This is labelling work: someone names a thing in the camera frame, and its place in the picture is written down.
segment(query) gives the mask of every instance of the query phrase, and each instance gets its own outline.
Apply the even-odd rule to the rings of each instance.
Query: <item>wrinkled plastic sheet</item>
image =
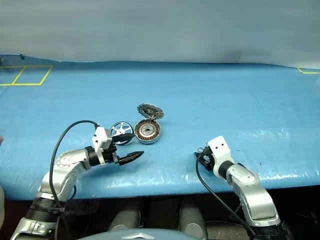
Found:
[[[320,69],[319,12],[319,0],[2,0],[0,53]]]
[[[85,172],[76,183],[77,198],[205,193],[194,151],[219,135],[234,160],[257,172],[268,189],[320,184],[320,74],[263,64],[3,58],[3,66],[39,66],[27,67],[17,83],[39,82],[53,65],[41,85],[0,85],[0,185],[9,199],[35,197],[69,124],[88,119],[106,128],[118,121],[134,126],[143,119],[141,103],[164,111],[159,140],[144,145],[134,138],[119,146],[119,156],[144,155]],[[0,68],[0,84],[20,71]],[[92,145],[93,133],[90,124],[74,127],[58,153]],[[200,173],[214,191],[231,191],[212,172],[200,167]]]

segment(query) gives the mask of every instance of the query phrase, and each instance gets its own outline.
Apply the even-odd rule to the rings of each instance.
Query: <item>robotic arm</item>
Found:
[[[106,163],[123,165],[134,161],[144,152],[136,151],[125,157],[118,157],[116,142],[126,141],[134,134],[123,134],[111,137],[109,131],[98,126],[92,138],[93,147],[88,146],[78,150],[62,153],[53,167],[52,182],[57,198],[66,202],[74,189],[77,178],[93,166]],[[60,212],[50,188],[50,173],[48,172],[41,183],[26,216],[23,217],[15,229],[11,240],[48,239],[49,233],[55,229]]]
[[[276,206],[260,183],[259,176],[241,164],[235,164],[223,136],[218,136],[196,153],[199,162],[218,178],[225,179],[239,197],[247,224],[255,232],[253,239],[285,240]]]

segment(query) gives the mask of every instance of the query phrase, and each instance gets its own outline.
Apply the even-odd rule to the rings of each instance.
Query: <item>copper coil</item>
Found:
[[[141,128],[145,125],[151,125],[154,128],[154,132],[150,135],[150,136],[145,136],[141,134]],[[140,122],[137,126],[136,126],[136,135],[139,139],[141,140],[145,140],[145,141],[150,141],[152,139],[155,139],[159,133],[160,133],[160,127],[159,125],[155,122],[155,121],[151,121],[151,120],[146,120],[143,122]]]

